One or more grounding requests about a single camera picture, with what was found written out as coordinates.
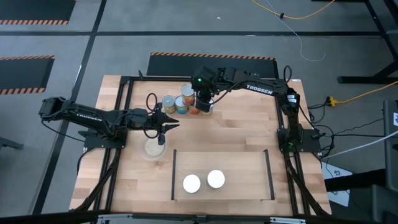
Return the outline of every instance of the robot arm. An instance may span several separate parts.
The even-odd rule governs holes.
[[[298,118],[300,95],[289,88],[285,80],[261,80],[255,73],[235,68],[219,68],[214,72],[203,67],[192,76],[191,83],[197,93],[196,106],[202,111],[209,111],[210,99],[221,91],[247,89],[274,96],[289,122],[281,147],[288,151],[302,147],[303,129]]]
[[[43,100],[39,115],[43,121],[66,120],[90,128],[93,132],[80,131],[79,133],[85,138],[94,134],[107,141],[116,141],[127,129],[144,131],[154,129],[158,131],[158,134],[153,138],[158,138],[158,143],[164,144],[164,134],[179,124],[163,125],[178,121],[161,112],[161,108],[162,103],[157,103],[150,112],[140,108],[104,111],[79,105],[62,97],[52,97]]]

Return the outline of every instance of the white cable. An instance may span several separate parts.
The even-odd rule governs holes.
[[[339,153],[333,154],[333,155],[331,155],[331,156],[326,156],[326,157],[323,158],[323,159],[329,159],[329,158],[332,158],[332,157],[335,157],[335,156],[338,156],[338,155],[341,155],[341,154],[344,154],[344,153],[347,153],[347,152],[351,152],[351,151],[356,150],[356,149],[361,149],[361,148],[363,148],[363,147],[373,145],[373,144],[375,144],[375,143],[378,143],[378,142],[381,142],[381,141],[383,141],[383,140],[386,140],[387,138],[390,138],[390,137],[392,137],[392,136],[394,136],[394,135],[396,135],[396,134],[398,134],[398,131],[396,131],[396,132],[394,132],[394,133],[392,133],[392,134],[390,134],[390,135],[388,135],[388,136],[386,136],[386,137],[384,137],[384,138],[380,138],[380,139],[378,139],[378,140],[376,140],[376,141],[374,141],[374,142],[370,142],[370,143],[367,143],[367,144],[365,144],[365,145],[363,145],[363,146],[358,146],[358,147],[355,147],[355,148],[352,148],[352,149],[348,149],[348,150],[345,150],[345,151],[343,151],[343,152],[339,152]]]
[[[268,5],[271,7],[271,9],[274,12],[276,12],[274,7],[272,7],[272,4],[269,3],[268,0],[267,0],[267,2],[268,2]],[[279,17],[277,17],[276,14],[274,14],[274,16],[275,16],[275,18],[277,18],[281,23],[283,23],[288,29],[290,29],[290,31],[292,31],[298,37],[298,39],[300,40],[300,55],[301,55],[302,58],[304,58],[305,60],[308,60],[310,62],[319,62],[319,61],[325,59],[326,54],[323,54],[323,57],[321,59],[318,59],[318,60],[311,60],[311,59],[308,59],[308,58],[304,57],[304,55],[303,55],[303,40],[300,38],[300,36],[298,34],[296,34],[296,32],[294,32],[294,30],[292,28],[290,28],[284,21],[282,21],[282,19],[279,19]]]

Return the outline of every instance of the wooden table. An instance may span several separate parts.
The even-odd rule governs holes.
[[[117,75],[104,76],[97,108],[114,108],[120,78]],[[165,95],[180,95],[183,84],[136,81],[130,107],[146,108],[146,96],[150,92],[154,92],[159,100]],[[289,86],[301,95],[302,108],[308,115],[301,81],[292,80]],[[166,134],[167,152],[159,161],[147,161],[142,157],[146,140],[142,131],[129,132],[126,148],[121,153],[112,212],[292,215],[284,159],[277,143],[278,120],[273,97],[247,90],[233,91],[215,105],[211,116],[177,113],[170,116],[178,119],[181,125]],[[304,128],[310,128],[302,114],[299,114],[299,119]],[[174,149],[177,150],[176,200],[171,200]],[[271,200],[266,176],[265,149],[269,154],[274,200]],[[70,208],[79,206],[97,184],[103,155],[104,149],[97,149],[83,158]],[[319,161],[310,153],[300,155],[307,188],[322,208],[331,213]],[[222,194],[209,191],[205,183],[206,172],[217,167],[226,174],[226,190]],[[181,190],[183,177],[193,172],[201,178],[199,192],[203,198],[184,195]],[[231,193],[237,192],[234,186],[239,186],[238,190],[244,194],[232,197]],[[107,189],[106,185],[100,208],[104,208]],[[297,186],[295,192],[299,212],[303,213]]]

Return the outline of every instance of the concrete floor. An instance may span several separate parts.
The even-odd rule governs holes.
[[[70,24],[55,26],[0,26],[10,30],[90,31],[100,0],[77,1]],[[277,11],[302,16],[316,11],[324,2],[310,0],[292,2],[270,0]],[[386,29],[394,28],[392,18],[380,1],[372,4]],[[333,3],[312,18],[285,20],[296,31],[376,31],[377,28],[361,3]],[[100,31],[288,31],[272,14],[249,0],[108,0]],[[94,106],[103,75],[137,75],[146,71],[151,52],[195,52],[202,54],[262,55],[275,57],[279,72],[290,65],[294,78],[303,80],[309,105],[322,103],[326,96],[344,100],[380,85],[340,85],[339,75],[372,75],[392,61],[387,45],[375,37],[302,37],[303,53],[320,62],[300,57],[296,37],[247,36],[123,36],[97,37],[78,94],[77,103]],[[39,182],[48,162],[54,133],[41,127],[37,112],[41,100],[50,96],[69,97],[87,45],[82,37],[1,37],[0,57],[55,55],[46,92],[41,95],[10,95],[0,97],[2,125],[0,136],[24,143],[22,151],[2,148],[0,152],[0,217],[30,213]],[[321,124],[341,131],[381,118],[382,101],[396,100],[398,87],[361,98],[336,108],[327,108]],[[318,118],[320,111],[314,111]],[[59,123],[51,123],[57,128]],[[68,133],[79,137],[83,128],[70,125]],[[382,122],[362,128],[356,133],[382,134]],[[367,143],[369,138],[336,138],[335,151],[344,151]],[[76,179],[76,163],[82,143],[67,139],[44,205],[44,213],[68,210]],[[336,156],[330,163],[353,172],[384,167],[382,144],[361,151]]]

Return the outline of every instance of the yellow cable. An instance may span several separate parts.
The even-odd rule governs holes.
[[[391,83],[391,84],[388,84],[388,85],[386,85],[386,86],[384,86],[384,87],[382,87],[382,88],[378,88],[378,89],[376,89],[376,90],[372,90],[372,91],[363,93],[363,94],[361,94],[361,95],[359,95],[359,96],[355,96],[355,97],[352,97],[351,99],[344,100],[344,101],[334,100],[333,97],[330,97],[331,105],[332,105],[332,106],[335,106],[335,105],[338,104],[338,103],[348,103],[348,102],[353,101],[353,100],[356,100],[356,99],[358,99],[358,98],[360,98],[360,97],[362,97],[362,96],[366,96],[366,95],[369,95],[369,94],[371,94],[371,93],[374,93],[374,92],[383,90],[383,89],[385,89],[385,88],[388,88],[388,87],[390,87],[390,86],[392,86],[392,85],[395,85],[395,84],[397,84],[397,83],[398,83],[398,81],[393,82],[393,83]]]
[[[311,17],[311,16],[317,14],[318,12],[320,12],[320,11],[326,9],[328,6],[330,6],[331,3],[335,2],[335,1],[336,1],[336,0],[332,0],[332,1],[329,2],[326,6],[323,6],[323,7],[322,7],[321,9],[319,9],[318,11],[316,11],[316,12],[314,12],[314,13],[311,13],[311,14],[309,14],[309,15],[307,15],[307,16],[303,16],[303,17],[290,17],[290,16],[284,15],[284,18],[286,17],[286,18],[288,18],[288,19],[306,19],[306,18]],[[267,8],[267,7],[265,7],[265,6],[261,5],[261,4],[259,4],[259,3],[256,2],[255,0],[251,0],[251,2],[253,2],[254,4],[256,4],[256,5],[260,6],[260,7],[262,7],[263,9],[265,9],[265,10],[267,10],[267,11],[269,11],[269,12],[271,12],[271,13],[277,15],[277,16],[280,16],[279,13],[270,10],[269,8]]]

